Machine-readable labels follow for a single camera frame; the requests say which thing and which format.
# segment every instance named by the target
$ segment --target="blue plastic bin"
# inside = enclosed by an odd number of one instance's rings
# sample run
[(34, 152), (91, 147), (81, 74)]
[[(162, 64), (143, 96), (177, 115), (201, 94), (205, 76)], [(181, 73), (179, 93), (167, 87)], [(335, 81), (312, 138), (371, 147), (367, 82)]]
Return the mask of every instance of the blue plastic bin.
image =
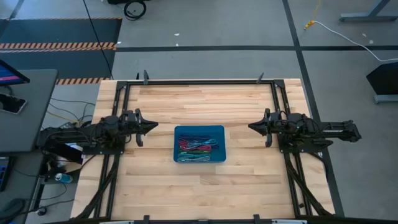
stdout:
[[(178, 138), (183, 135), (207, 135), (218, 142), (218, 149), (213, 149), (210, 152), (209, 161), (178, 161)], [(221, 125), (212, 126), (177, 126), (174, 129), (174, 161), (178, 163), (214, 163), (224, 162), (226, 160), (225, 152), (225, 134), (224, 127)]]

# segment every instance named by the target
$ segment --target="concrete floor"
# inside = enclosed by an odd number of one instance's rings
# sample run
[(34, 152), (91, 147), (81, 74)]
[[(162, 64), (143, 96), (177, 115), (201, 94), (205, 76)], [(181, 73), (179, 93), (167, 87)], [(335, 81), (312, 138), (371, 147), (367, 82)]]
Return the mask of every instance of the concrete floor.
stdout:
[[(122, 17), (123, 6), (86, 0), (92, 17)], [(289, 0), (301, 45), (352, 45), (315, 25), (302, 27), (310, 19), (317, 0)], [(324, 0), (317, 20), (362, 44), (398, 45), (398, 21), (342, 24), (340, 13), (362, 12), (373, 0)], [(0, 0), (0, 17), (11, 14), (17, 0)], [(381, 14), (398, 14), (398, 1), (391, 1)], [(81, 0), (25, 0), (17, 18), (87, 17)], [(132, 22), (123, 20), (119, 47), (170, 47), (189, 45), (287, 45), (293, 46), (282, 1), (279, 0), (152, 0), (147, 14)], [(397, 51), (375, 51), (380, 58), (398, 57)], [(330, 155), (346, 217), (398, 220), (398, 157), (396, 112), (398, 104), (373, 103), (373, 89), (366, 75), (379, 63), (366, 51), (311, 51), (304, 59), (313, 93), (323, 121), (353, 119), (363, 137), (355, 144), (335, 141)], [(151, 78), (302, 78), (294, 51), (196, 51), (118, 52), (115, 79), (135, 78), (146, 69)], [(95, 102), (98, 85), (56, 86), (54, 98)], [(81, 116), (84, 104), (59, 103)], [(69, 116), (53, 108), (51, 112)], [(64, 121), (46, 116), (44, 127)], [(67, 185), (62, 198), (74, 197), (75, 185)], [(44, 197), (62, 192), (48, 186)], [(44, 217), (30, 214), (28, 223), (67, 220), (71, 203), (50, 207)]]

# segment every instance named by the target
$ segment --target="computer screen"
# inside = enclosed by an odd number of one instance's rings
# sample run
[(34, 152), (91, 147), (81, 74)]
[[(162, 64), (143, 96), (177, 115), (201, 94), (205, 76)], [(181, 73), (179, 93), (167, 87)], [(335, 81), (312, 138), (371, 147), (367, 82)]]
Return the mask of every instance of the computer screen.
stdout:
[(0, 65), (0, 83), (2, 84), (14, 84), (23, 82), (23, 79), (14, 75), (10, 70)]
[(27, 83), (29, 79), (0, 60), (0, 86)]

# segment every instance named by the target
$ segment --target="black clamp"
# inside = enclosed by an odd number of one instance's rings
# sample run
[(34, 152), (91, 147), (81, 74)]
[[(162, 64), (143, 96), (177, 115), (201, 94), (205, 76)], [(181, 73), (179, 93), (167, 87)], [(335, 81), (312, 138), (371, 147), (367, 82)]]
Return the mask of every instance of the black clamp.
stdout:
[(198, 224), (209, 224), (209, 220), (198, 220)]
[(254, 224), (261, 224), (261, 219), (259, 214), (254, 214), (253, 218), (254, 218)]
[(261, 73), (260, 77), (257, 79), (256, 84), (261, 84), (262, 77), (264, 76), (264, 72)]
[[(139, 73), (137, 73), (136, 80), (139, 80)], [(144, 70), (144, 85), (148, 85), (149, 75), (147, 70)]]
[(142, 224), (149, 224), (149, 215), (144, 215), (144, 220), (142, 221)]

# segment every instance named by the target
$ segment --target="black metal frame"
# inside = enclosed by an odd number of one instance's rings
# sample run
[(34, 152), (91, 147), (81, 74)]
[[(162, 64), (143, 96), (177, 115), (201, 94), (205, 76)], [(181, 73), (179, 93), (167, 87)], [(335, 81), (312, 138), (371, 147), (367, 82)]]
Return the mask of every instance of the black metal frame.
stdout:
[[(120, 94), (121, 90), (125, 88), (124, 92), (124, 99), (123, 99), (123, 110), (127, 110), (127, 104), (129, 101), (129, 93), (130, 93), (130, 88), (132, 86), (137, 86), (137, 85), (271, 85), (271, 92), (272, 92), (272, 97), (274, 99), (274, 106), (276, 111), (280, 111), (280, 106), (279, 106), (279, 100), (278, 100), (278, 94), (277, 94), (277, 88), (280, 89), (280, 92), (282, 93), (282, 100), (284, 102), (284, 109), (287, 114), (290, 113), (290, 107), (289, 107), (289, 102), (287, 101), (287, 94), (286, 94), (286, 89), (285, 89), (285, 83), (283, 80), (148, 80), (148, 76), (142, 80), (134, 80), (134, 81), (118, 81), (116, 85), (116, 92), (115, 92), (115, 97), (114, 97), (114, 103), (113, 103), (113, 109), (112, 109), (112, 115), (116, 115), (118, 107), (119, 107), (119, 99), (120, 99)], [(304, 173), (303, 173), (303, 168), (302, 168), (302, 162), (300, 158), (300, 154), (296, 153), (294, 154), (295, 157), (295, 163), (297, 166), (298, 170), (298, 179), (294, 179), (291, 176), (291, 172), (288, 173), (288, 180), (289, 180), (289, 187), (290, 187), (290, 194), (292, 196), (292, 204), (294, 208), (294, 214), (295, 217), (300, 216), (300, 205), (299, 201), (297, 198), (297, 191), (295, 188), (295, 180), (301, 181), (299, 186), (305, 187), (306, 192), (310, 192), (306, 185), (305, 185), (305, 178), (304, 178)], [(286, 164), (286, 169), (289, 170), (291, 169), (292, 162), (290, 161), (290, 154), (289, 153), (284, 153), (284, 159), (285, 159), (285, 164)], [(120, 160), (120, 155), (115, 155), (114, 157), (114, 162), (119, 164)], [(103, 166), (101, 170), (101, 176), (99, 180), (99, 185), (103, 185), (106, 173), (108, 171), (108, 165), (109, 165), (109, 155), (104, 156), (103, 160)], [(113, 198), (115, 194), (115, 189), (116, 189), (116, 176), (112, 179), (110, 189), (109, 189), (109, 197), (108, 197), (108, 203), (106, 207), (106, 217), (111, 218), (112, 215), (112, 208), (113, 208)], [(306, 215), (312, 215), (312, 209), (310, 206), (310, 201), (305, 195), (303, 191), (303, 200), (304, 200), (304, 206), (306, 210)], [(101, 210), (101, 203), (97, 204), (95, 207), (95, 212), (94, 212), (94, 217), (99, 218), (100, 217), (100, 210)]]
[[(250, 80), (164, 80), (164, 81), (160, 81), (160, 80), (148, 80), (148, 79), (149, 79), (149, 77), (146, 76), (144, 80), (118, 81), (118, 83), (116, 85), (116, 93), (115, 93), (115, 97), (114, 97), (112, 115), (116, 115), (116, 113), (117, 113), (121, 90), (123, 88), (126, 89), (126, 91), (124, 92), (123, 110), (127, 110), (130, 87), (137, 86), (137, 85), (258, 85), (258, 84), (262, 85), (262, 84), (268, 84), (268, 85), (271, 85), (271, 92), (272, 92), (272, 97), (274, 100), (275, 110), (278, 112), (281, 111), (281, 108), (279, 105), (279, 100), (278, 100), (278, 92), (277, 92), (277, 88), (279, 88), (281, 95), (282, 95), (282, 101), (284, 104), (285, 112), (287, 114), (290, 113), (290, 106), (289, 106), (289, 102), (287, 99), (285, 83), (283, 80), (261, 80), (261, 78), (259, 78), (258, 80), (250, 79)], [(307, 188), (307, 186), (305, 184), (305, 177), (304, 177), (300, 154), (293, 153), (295, 163), (296, 163), (296, 168), (294, 168), (292, 161), (290, 160), (290, 153), (284, 152), (283, 148), (280, 148), (280, 151), (281, 151), (281, 153), (283, 153), (283, 156), (285, 159), (285, 166), (286, 166), (286, 170), (287, 170), (287, 177), (288, 177), (288, 181), (289, 181), (289, 188), (290, 188), (290, 194), (292, 197), (292, 206), (293, 206), (293, 210), (294, 210), (295, 219), (308, 220), (310, 223), (385, 223), (385, 222), (390, 222), (387, 220), (362, 220), (362, 219), (357, 219), (357, 218), (343, 218), (343, 217), (331, 216), (331, 214), (329, 212), (327, 212), (325, 209), (323, 209), (323, 207), (316, 200), (316, 198), (313, 196), (311, 191)], [(120, 160), (120, 155), (115, 155), (114, 165), (116, 164), (116, 166), (118, 166), (119, 160)], [(99, 186), (102, 186), (105, 182), (106, 173), (108, 171), (108, 165), (109, 165), (109, 155), (105, 155), (104, 160), (103, 160), (102, 170), (101, 170)], [(107, 203), (107, 207), (106, 207), (106, 216), (100, 217), (100, 210), (101, 210), (101, 200), (100, 200), (99, 203), (95, 207), (93, 218), (75, 220), (74, 223), (76, 223), (76, 221), (78, 221), (77, 223), (80, 223), (80, 222), (98, 223), (98, 219), (102, 219), (102, 218), (105, 218), (107, 220), (111, 219), (112, 209), (113, 209), (113, 199), (114, 199), (114, 194), (115, 194), (115, 190), (116, 190), (116, 177), (117, 177), (117, 175), (115, 175), (111, 180), (108, 203)], [(297, 191), (296, 191), (295, 184), (297, 184), (302, 191), (303, 206), (305, 207), (305, 215), (301, 215), (301, 213), (300, 213), (301, 205), (299, 204), (299, 200), (297, 198)], [(319, 217), (313, 218), (314, 216), (312, 215), (312, 207), (320, 215)], [(275, 220), (275, 219), (273, 219), (273, 220), (260, 219), (259, 215), (254, 215), (254, 218), (252, 220), (151, 220), (150, 222), (158, 223), (158, 224), (169, 224), (169, 223), (181, 223), (181, 224), (183, 224), (183, 223), (197, 223), (197, 224), (255, 223), (255, 224), (260, 224), (260, 223), (283, 223), (284, 221), (283, 220)], [(145, 215), (143, 220), (135, 220), (134, 223), (148, 224), (149, 216)]]

